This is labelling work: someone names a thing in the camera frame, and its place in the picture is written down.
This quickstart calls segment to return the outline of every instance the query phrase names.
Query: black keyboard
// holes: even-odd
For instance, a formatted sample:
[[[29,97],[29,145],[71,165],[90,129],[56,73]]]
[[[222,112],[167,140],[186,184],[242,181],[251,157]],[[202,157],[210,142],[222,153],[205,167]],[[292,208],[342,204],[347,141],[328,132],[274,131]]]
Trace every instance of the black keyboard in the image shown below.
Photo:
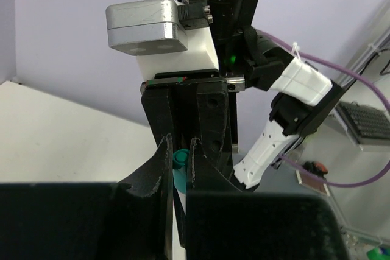
[[[335,110],[358,144],[390,146],[390,120],[369,106],[339,102]]]

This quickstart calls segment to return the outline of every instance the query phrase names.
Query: teal bottle cap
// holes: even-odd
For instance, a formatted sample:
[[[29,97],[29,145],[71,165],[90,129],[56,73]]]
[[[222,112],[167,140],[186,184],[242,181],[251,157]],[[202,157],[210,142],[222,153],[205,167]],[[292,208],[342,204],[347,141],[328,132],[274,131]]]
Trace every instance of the teal bottle cap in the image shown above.
[[[187,165],[188,155],[190,151],[188,149],[179,149],[173,154],[173,168],[178,170]]]

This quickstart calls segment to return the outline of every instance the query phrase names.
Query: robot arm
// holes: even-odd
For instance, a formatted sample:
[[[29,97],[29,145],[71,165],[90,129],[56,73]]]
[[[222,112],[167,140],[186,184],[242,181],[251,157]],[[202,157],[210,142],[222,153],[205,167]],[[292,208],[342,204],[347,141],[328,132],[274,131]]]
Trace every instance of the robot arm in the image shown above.
[[[106,11],[110,47],[137,57],[145,81],[141,91],[157,85],[175,87],[178,83],[208,83],[209,79],[227,82],[227,78],[239,76],[244,77],[245,88],[280,92],[272,102],[265,130],[245,159],[234,168],[236,178],[247,189],[259,184],[267,166],[291,141],[314,133],[344,93],[340,86],[301,59],[257,33],[251,26],[257,2],[146,0],[111,5]],[[189,87],[177,89],[175,99],[181,100],[172,101],[173,104],[193,99],[189,94],[184,97],[185,88]],[[233,112],[236,108],[231,104],[235,103],[236,92],[227,88],[224,94],[229,95],[229,107],[224,115],[231,125],[230,128],[224,125],[225,130],[220,133],[228,131],[234,136]],[[201,125],[190,127],[186,121],[185,125],[179,126],[174,119],[177,113],[172,114],[169,110],[166,115],[172,116],[168,119],[172,127],[154,129],[161,125],[154,126],[154,118],[150,117],[152,131],[166,134],[176,129],[177,132],[191,132],[187,134],[187,140],[191,137],[205,140],[204,134],[198,133],[206,127],[201,119],[193,120],[194,124]],[[219,132],[208,129],[207,133]],[[218,141],[218,147],[210,150],[210,159],[221,159],[222,156],[216,153],[222,152],[223,139],[233,141],[236,137],[214,139]],[[229,149],[231,147],[224,147],[223,152],[229,152]],[[218,167],[221,169],[226,165],[213,164],[221,165]]]
[[[295,57],[272,84],[271,89],[315,107],[330,92],[332,86],[331,80]],[[300,136],[298,133],[284,135],[284,131],[277,121],[267,121],[256,143],[245,158],[234,167],[235,177],[246,186],[246,189],[259,184],[266,168],[277,155]]]

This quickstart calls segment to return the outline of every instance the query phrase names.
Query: screw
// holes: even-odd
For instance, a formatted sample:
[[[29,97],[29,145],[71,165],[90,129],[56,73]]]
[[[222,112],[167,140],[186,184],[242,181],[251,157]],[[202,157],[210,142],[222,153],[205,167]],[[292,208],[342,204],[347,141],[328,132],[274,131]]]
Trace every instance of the screw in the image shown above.
[[[204,11],[207,15],[209,15],[210,14],[210,6],[209,5],[205,6]]]
[[[209,24],[213,23],[213,16],[212,15],[207,15],[207,21]]]

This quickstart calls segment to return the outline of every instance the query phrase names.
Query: cable tie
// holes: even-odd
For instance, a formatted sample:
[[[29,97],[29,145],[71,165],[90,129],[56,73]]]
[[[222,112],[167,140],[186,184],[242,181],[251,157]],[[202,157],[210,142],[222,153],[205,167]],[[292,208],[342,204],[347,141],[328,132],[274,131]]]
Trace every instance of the cable tie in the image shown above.
[[[368,44],[368,47],[374,50],[378,55],[382,53],[381,50],[379,50],[378,46],[374,45],[373,43]]]
[[[299,61],[302,61],[302,60],[300,59],[299,50],[300,50],[300,47],[298,46],[298,42],[293,42],[291,53],[292,53],[292,54],[296,54],[296,55],[297,55],[297,58],[299,59]]]

